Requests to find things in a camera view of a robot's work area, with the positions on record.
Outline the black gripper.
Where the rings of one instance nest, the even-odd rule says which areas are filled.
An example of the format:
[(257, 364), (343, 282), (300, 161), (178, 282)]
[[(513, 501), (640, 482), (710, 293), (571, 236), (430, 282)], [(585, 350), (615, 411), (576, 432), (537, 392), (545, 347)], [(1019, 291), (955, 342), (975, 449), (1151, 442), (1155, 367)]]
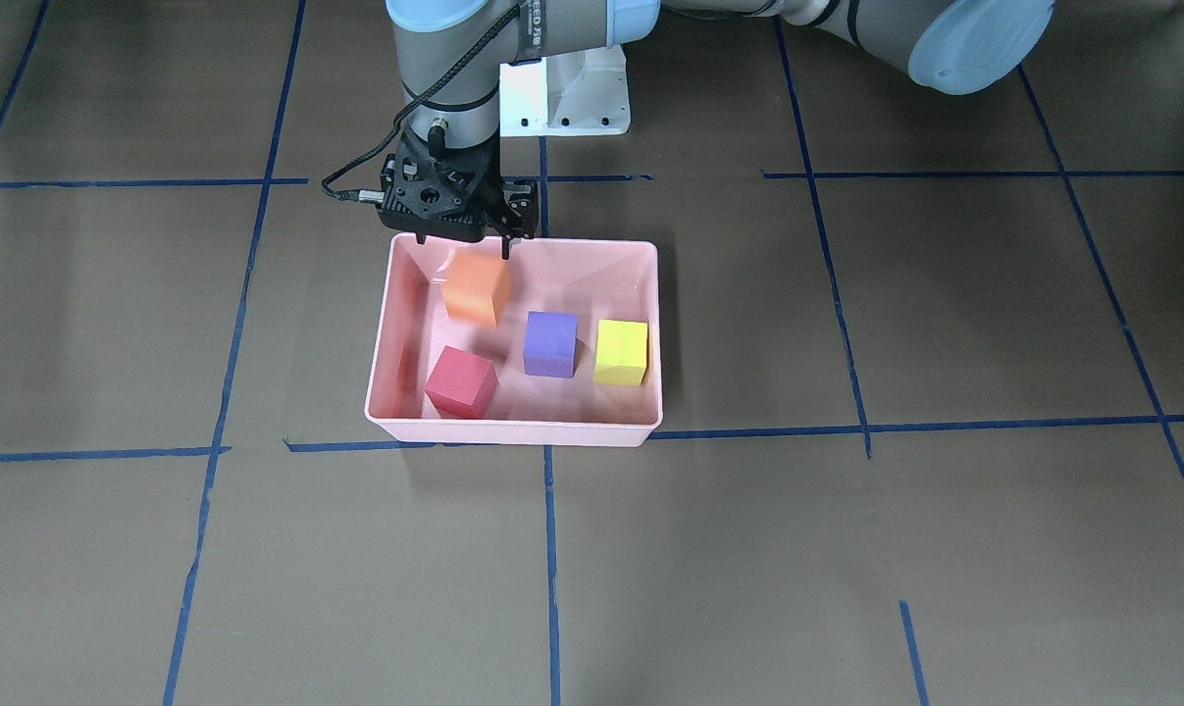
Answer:
[(514, 238), (541, 235), (541, 188), (532, 178), (506, 179), (500, 166), (501, 137), (480, 146), (430, 150), (416, 129), (400, 134), (381, 172), (382, 201), (377, 214), (386, 227), (476, 244), (500, 236), (501, 259), (509, 261)]

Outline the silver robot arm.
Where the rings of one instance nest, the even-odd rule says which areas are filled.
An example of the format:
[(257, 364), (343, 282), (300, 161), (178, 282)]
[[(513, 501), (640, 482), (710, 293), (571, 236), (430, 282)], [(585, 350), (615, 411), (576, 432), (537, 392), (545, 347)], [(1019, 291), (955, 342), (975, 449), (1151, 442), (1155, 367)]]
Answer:
[(368, 204), (386, 227), (510, 253), (541, 232), (541, 194), (500, 166), (503, 68), (646, 40), (665, 15), (691, 23), (771, 19), (838, 37), (940, 94), (982, 92), (1032, 52), (1051, 1), (388, 1), (404, 103)]

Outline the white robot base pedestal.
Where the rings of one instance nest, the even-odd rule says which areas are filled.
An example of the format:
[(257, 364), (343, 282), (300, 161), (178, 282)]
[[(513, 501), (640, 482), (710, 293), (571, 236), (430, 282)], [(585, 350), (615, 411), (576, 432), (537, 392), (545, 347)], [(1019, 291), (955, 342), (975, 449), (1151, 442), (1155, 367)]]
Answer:
[(620, 135), (631, 123), (622, 46), (500, 68), (502, 137)]

